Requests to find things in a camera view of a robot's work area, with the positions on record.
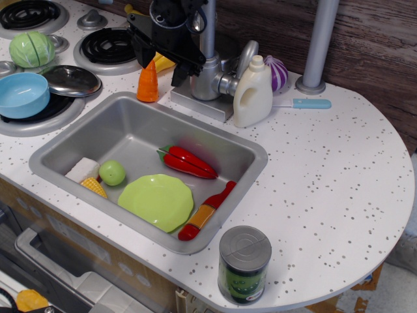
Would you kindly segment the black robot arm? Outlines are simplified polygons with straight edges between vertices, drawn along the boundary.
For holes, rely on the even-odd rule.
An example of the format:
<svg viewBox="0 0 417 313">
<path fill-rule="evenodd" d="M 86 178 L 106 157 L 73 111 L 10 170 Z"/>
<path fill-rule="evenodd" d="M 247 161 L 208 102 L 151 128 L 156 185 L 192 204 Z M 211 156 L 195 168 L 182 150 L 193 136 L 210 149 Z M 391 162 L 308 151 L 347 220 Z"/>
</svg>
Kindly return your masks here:
<svg viewBox="0 0 417 313">
<path fill-rule="evenodd" d="M 138 63 L 146 68 L 160 53 L 176 64 L 171 85 L 180 87 L 189 76 L 198 76 L 206 57 L 195 44 L 192 20 L 207 1 L 152 1 L 147 15 L 127 16 L 128 31 Z"/>
</svg>

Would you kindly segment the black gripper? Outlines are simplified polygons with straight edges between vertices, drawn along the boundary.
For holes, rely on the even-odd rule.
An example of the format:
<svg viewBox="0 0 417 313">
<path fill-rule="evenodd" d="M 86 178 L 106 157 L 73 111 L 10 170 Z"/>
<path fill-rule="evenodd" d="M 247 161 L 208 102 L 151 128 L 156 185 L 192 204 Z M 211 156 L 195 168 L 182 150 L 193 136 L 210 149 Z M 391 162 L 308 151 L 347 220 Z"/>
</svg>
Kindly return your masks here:
<svg viewBox="0 0 417 313">
<path fill-rule="evenodd" d="M 151 16 L 139 14 L 128 15 L 127 22 L 136 59 L 143 68 L 158 52 L 177 64 L 171 80 L 173 87 L 180 87 L 188 76 L 200 75 L 206 57 L 184 23 L 166 27 Z"/>
</svg>

